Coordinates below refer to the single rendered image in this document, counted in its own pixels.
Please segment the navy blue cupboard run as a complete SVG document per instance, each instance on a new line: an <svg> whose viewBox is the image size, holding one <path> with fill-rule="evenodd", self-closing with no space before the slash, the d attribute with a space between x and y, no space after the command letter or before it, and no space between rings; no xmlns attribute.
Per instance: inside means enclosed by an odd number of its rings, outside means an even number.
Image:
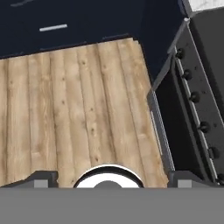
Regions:
<svg viewBox="0 0 224 224"><path fill-rule="evenodd" d="M133 38L152 82L186 15L182 0L34 0L11 7L21 1L0 0L0 60ZM63 24L67 28L39 31Z"/></svg>

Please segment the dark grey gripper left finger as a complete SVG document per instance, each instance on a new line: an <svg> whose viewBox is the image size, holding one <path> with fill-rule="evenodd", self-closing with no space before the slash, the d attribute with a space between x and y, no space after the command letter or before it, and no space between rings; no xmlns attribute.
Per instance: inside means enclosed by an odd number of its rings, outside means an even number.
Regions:
<svg viewBox="0 0 224 224"><path fill-rule="evenodd" d="M35 171L25 179L3 185L3 188L57 188L58 178L57 171Z"/></svg>

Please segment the round white and black object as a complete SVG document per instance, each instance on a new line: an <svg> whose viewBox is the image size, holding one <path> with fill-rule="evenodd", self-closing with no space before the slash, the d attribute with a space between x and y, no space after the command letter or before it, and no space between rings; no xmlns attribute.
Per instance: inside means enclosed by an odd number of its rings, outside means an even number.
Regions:
<svg viewBox="0 0 224 224"><path fill-rule="evenodd" d="M144 188L144 183L131 169L119 164L97 165L84 172L74 188Z"/></svg>

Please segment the black oven with hob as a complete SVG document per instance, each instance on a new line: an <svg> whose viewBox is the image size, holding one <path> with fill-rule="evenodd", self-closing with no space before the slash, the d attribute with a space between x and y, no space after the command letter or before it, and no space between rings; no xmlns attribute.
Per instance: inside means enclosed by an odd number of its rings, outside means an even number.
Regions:
<svg viewBox="0 0 224 224"><path fill-rule="evenodd" d="M185 56L175 54L183 48ZM192 78L182 78L189 69ZM171 150L174 171L189 171L202 180L218 182L224 174L224 7L184 17L168 49L167 63L152 82ZM189 100L198 92L200 100ZM210 131L199 130L202 121ZM207 149L220 151L211 159Z"/></svg>

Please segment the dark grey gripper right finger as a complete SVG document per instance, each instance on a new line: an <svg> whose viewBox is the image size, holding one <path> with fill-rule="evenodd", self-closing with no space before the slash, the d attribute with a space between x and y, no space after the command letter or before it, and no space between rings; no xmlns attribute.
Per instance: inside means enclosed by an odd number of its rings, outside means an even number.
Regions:
<svg viewBox="0 0 224 224"><path fill-rule="evenodd" d="M168 186L172 188L223 187L217 183L213 183L208 180L202 180L190 171L170 171L168 179Z"/></svg>

